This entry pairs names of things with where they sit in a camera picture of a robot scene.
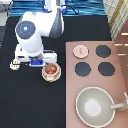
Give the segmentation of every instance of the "small object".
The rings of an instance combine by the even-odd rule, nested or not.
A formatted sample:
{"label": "small object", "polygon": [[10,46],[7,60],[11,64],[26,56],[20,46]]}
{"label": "small object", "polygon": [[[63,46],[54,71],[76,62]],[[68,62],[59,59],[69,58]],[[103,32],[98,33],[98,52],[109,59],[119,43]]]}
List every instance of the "small object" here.
{"label": "small object", "polygon": [[12,70],[18,70],[20,68],[20,61],[18,61],[17,59],[14,59],[13,62],[11,62],[10,64],[10,68]]}
{"label": "small object", "polygon": [[89,53],[89,50],[84,45],[77,45],[73,49],[74,56],[77,57],[77,58],[80,58],[80,59],[87,57],[88,53]]}
{"label": "small object", "polygon": [[61,68],[57,63],[46,64],[42,69],[42,77],[49,82],[56,81],[61,76]]}

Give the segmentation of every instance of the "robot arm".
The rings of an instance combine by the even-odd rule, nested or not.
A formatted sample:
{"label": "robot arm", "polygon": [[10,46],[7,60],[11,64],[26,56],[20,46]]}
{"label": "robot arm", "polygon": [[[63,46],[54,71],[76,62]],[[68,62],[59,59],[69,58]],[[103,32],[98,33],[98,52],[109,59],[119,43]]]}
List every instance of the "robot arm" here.
{"label": "robot arm", "polygon": [[41,39],[41,36],[58,38],[64,31],[60,0],[52,0],[51,8],[51,13],[25,12],[20,18],[15,28],[19,42],[15,50],[15,58],[20,62],[30,62],[32,58],[40,58],[46,63],[57,61],[57,54],[54,51],[44,54]]}
{"label": "robot arm", "polygon": [[41,36],[58,38],[64,31],[60,0],[52,0],[50,5],[52,8],[51,13],[25,12],[20,18],[19,23],[22,21],[31,21],[35,24]]}

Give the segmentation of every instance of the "black coaster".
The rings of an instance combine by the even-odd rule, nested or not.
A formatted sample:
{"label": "black coaster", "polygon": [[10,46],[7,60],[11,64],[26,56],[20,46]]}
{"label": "black coaster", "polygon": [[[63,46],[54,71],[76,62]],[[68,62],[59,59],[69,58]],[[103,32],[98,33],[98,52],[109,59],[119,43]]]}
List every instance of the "black coaster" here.
{"label": "black coaster", "polygon": [[91,68],[89,64],[86,62],[79,62],[75,66],[75,72],[79,76],[82,76],[82,77],[87,76],[89,75],[90,71],[91,71]]}
{"label": "black coaster", "polygon": [[112,76],[115,72],[114,66],[109,62],[102,62],[98,66],[100,74],[103,76]]}
{"label": "black coaster", "polygon": [[99,45],[96,48],[96,54],[102,58],[106,58],[111,55],[111,49],[106,45]]}

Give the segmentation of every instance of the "black tablecloth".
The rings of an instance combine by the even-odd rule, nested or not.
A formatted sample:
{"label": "black tablecloth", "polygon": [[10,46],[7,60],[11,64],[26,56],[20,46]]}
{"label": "black tablecloth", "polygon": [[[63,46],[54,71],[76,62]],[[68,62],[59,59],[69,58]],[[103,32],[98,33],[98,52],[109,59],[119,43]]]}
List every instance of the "black tablecloth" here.
{"label": "black tablecloth", "polygon": [[18,43],[14,32],[18,20],[19,17],[8,18],[0,51],[0,128],[66,128],[65,43],[110,41],[107,16],[64,17],[61,37],[42,37],[44,49],[57,52],[62,69],[61,78],[53,83],[42,78],[42,68],[9,68]]}

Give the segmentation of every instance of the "gray floor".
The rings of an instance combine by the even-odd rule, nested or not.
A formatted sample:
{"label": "gray floor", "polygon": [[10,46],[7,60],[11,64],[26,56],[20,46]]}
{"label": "gray floor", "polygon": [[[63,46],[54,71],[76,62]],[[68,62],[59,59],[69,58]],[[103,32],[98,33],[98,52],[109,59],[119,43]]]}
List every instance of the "gray floor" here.
{"label": "gray floor", "polygon": [[7,12],[0,13],[0,49],[4,39],[6,21],[7,21]]}
{"label": "gray floor", "polygon": [[0,26],[0,49],[4,39],[5,29],[6,29],[6,26]]}

